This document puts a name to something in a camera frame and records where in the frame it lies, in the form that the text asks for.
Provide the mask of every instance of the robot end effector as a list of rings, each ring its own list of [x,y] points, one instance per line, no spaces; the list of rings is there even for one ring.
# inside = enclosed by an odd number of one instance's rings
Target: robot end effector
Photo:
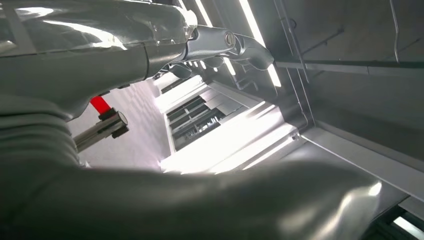
[[[273,64],[271,53],[254,38],[235,34],[225,28],[199,25],[192,38],[186,43],[183,59],[178,62],[197,61],[205,59],[210,67],[219,67],[223,57],[240,64],[250,64],[258,70],[266,70]]]

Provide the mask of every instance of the gray fabric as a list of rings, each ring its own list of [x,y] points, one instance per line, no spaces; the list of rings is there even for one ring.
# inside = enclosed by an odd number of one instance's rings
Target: gray fabric
[[[40,188],[75,167],[78,154],[57,106],[0,95],[0,222],[11,221]]]

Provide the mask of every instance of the fluorescent light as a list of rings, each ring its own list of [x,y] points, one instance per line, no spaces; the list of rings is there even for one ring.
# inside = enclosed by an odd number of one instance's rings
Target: fluorescent light
[[[200,65],[201,65],[201,67],[202,67],[203,69],[206,69],[205,62],[203,62],[202,60],[200,60]]]
[[[199,8],[199,10],[200,10],[200,13],[201,13],[201,15],[202,15],[202,17],[203,17],[204,21],[206,22],[206,25],[207,25],[208,27],[211,27],[211,28],[212,28],[212,27],[213,27],[212,22],[211,22],[211,20],[209,19],[208,14],[206,13],[206,10],[205,10],[205,7],[204,7],[204,6],[203,6],[203,4],[202,4],[202,1],[201,1],[201,0],[196,0],[196,4],[197,4],[197,6],[198,6],[198,8]],[[235,76],[235,75],[236,75],[236,72],[234,71],[234,67],[233,67],[233,65],[231,64],[230,60],[228,60],[228,58],[226,59],[226,58],[224,57],[224,61],[225,61],[225,64],[226,64],[226,66],[227,66],[227,68],[228,68],[228,70],[229,70],[229,73],[230,73],[231,75]]]
[[[409,221],[405,220],[403,217],[398,217],[393,221],[394,224],[398,225],[409,234],[417,238],[418,240],[424,240],[424,232],[421,231],[418,227],[412,225]]]
[[[281,87],[281,82],[280,82],[280,79],[277,75],[276,68],[274,67],[274,64],[269,65],[268,73],[269,73],[269,76],[271,77],[271,81],[274,84],[274,86]]]
[[[228,58],[224,57],[224,62],[226,64],[226,67],[228,68],[228,71],[231,75],[235,76],[236,75],[236,71],[234,71],[234,67],[233,65],[231,65],[231,62]]]
[[[213,27],[212,26],[212,22],[209,19],[208,14],[206,13],[205,7],[203,7],[202,1],[196,0],[196,4],[197,4],[197,6],[198,6],[198,8],[200,10],[201,15],[203,16],[204,21],[206,22],[206,25],[208,27]]]
[[[249,27],[252,31],[254,39],[256,39],[258,43],[265,47],[264,39],[262,38],[261,32],[259,31],[258,24],[256,23],[255,17],[253,16],[253,12],[248,0],[239,1],[241,4],[241,8],[243,9],[244,15],[246,16],[247,22],[249,23]],[[271,81],[274,86],[281,87],[280,79],[273,64],[268,67],[268,73],[271,77]]]
[[[186,5],[184,5],[183,0],[178,0],[178,2],[179,2],[179,5],[181,6],[181,8],[187,11]]]

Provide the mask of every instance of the red cable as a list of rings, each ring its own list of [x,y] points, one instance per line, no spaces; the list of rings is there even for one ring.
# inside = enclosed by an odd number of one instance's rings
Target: red cable
[[[106,103],[106,101],[101,96],[93,97],[90,103],[100,115],[106,113],[107,111],[111,109],[111,107]]]

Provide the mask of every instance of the industrial robot arm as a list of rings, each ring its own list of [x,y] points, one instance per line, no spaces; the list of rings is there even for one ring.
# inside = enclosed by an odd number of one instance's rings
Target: industrial robot arm
[[[254,39],[137,0],[2,0],[0,13],[0,239],[357,239],[372,219],[376,181],[318,162],[78,167],[66,121],[90,98],[182,61],[264,70],[273,59]]]

